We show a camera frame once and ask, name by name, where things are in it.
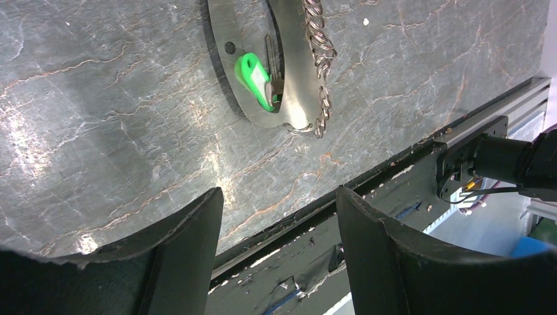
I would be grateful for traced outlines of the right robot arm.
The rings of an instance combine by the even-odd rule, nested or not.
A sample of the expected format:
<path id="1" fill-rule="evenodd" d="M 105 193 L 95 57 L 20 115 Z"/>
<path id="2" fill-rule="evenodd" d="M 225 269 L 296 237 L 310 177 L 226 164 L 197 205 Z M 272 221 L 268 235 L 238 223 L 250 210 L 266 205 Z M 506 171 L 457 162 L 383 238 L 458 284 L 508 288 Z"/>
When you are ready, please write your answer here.
<path id="1" fill-rule="evenodd" d="M 497 137 L 482 133 L 438 161 L 439 199 L 458 204 L 487 194 L 517 192 L 542 201 L 556 201 L 556 129 L 541 133 L 534 141 Z M 450 201 L 449 181 L 483 177 L 514 184 L 515 187 L 473 190 L 470 195 Z"/>

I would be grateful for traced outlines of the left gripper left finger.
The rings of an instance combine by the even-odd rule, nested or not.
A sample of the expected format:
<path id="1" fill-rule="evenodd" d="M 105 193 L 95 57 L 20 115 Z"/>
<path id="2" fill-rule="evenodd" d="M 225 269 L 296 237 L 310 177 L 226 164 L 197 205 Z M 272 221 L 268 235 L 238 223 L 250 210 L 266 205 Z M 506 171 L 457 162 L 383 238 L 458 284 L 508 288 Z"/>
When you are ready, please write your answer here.
<path id="1" fill-rule="evenodd" d="M 223 214 L 211 188 L 176 213 L 95 249 L 1 251 L 2 314 L 203 314 Z"/>

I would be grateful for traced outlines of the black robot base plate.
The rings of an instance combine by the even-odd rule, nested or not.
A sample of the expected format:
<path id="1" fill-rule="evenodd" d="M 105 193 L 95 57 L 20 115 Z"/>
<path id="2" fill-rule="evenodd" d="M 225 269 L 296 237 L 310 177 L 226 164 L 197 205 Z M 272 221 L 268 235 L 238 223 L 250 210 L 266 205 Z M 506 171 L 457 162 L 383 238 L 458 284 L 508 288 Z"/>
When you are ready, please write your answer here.
<path id="1" fill-rule="evenodd" d="M 508 118 L 468 119 L 341 187 L 326 218 L 222 279 L 207 314 L 475 314 L 502 309 L 506 259 L 430 234 L 469 180 L 478 142 Z"/>

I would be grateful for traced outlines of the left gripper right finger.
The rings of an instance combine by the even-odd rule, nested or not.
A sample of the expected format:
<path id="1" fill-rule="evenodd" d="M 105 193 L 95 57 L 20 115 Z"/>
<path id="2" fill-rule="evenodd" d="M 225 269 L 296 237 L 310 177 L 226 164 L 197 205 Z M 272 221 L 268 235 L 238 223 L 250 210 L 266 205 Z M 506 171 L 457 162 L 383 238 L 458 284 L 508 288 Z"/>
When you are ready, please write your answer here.
<path id="1" fill-rule="evenodd" d="M 395 220 L 353 190 L 336 191 L 356 314 L 555 314 L 556 251 L 500 257 Z"/>

